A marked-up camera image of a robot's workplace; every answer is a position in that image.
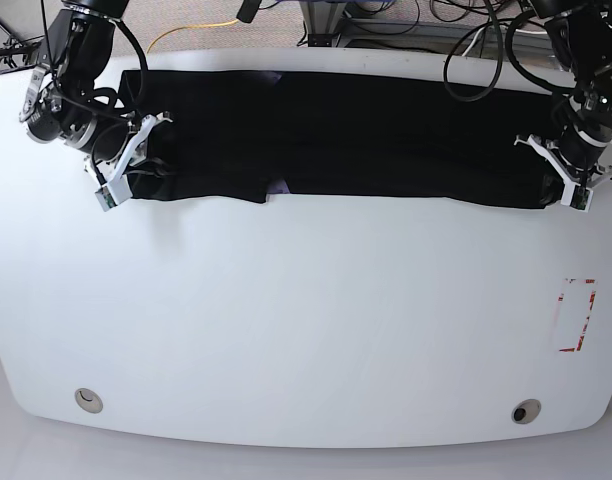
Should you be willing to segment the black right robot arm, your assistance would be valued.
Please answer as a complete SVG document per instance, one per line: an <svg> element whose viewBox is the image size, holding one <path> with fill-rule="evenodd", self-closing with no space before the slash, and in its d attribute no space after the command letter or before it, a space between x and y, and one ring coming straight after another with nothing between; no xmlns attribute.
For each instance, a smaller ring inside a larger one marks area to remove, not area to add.
<svg viewBox="0 0 612 480"><path fill-rule="evenodd" d="M45 23L20 121L38 143L61 139L85 155L97 185L126 181L139 199L170 201L176 171L168 159L163 123L157 112L154 76L144 50L127 27L124 1L66 1ZM133 47L138 67L118 87L97 80L106 69L117 32Z"/></svg>

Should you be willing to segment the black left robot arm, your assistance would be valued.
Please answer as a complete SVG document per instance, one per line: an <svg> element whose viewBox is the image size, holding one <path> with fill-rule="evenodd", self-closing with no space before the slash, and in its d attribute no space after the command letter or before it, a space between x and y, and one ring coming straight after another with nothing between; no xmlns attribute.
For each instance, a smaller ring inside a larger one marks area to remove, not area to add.
<svg viewBox="0 0 612 480"><path fill-rule="evenodd" d="M516 138L546 160L561 178L560 203L588 211L594 189L612 181L612 166L599 159L612 144L612 29L595 1L533 1L515 17L505 34L506 56L529 82L552 93L552 115L561 120L556 140L536 135ZM558 62L572 73L575 86L556 86L527 71L517 60L515 32L539 18Z"/></svg>

